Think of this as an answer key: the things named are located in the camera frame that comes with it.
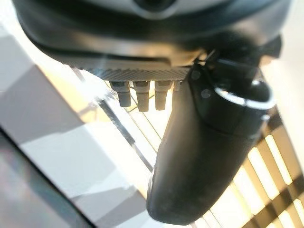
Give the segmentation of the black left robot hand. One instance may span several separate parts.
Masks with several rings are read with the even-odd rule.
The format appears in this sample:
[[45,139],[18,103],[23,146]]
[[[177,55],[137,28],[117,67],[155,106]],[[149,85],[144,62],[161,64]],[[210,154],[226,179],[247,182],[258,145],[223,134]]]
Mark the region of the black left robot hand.
[[260,66],[278,58],[289,0],[15,0],[29,40],[51,58],[130,89],[171,115],[156,154],[146,208],[188,225],[231,183],[255,146],[273,91]]

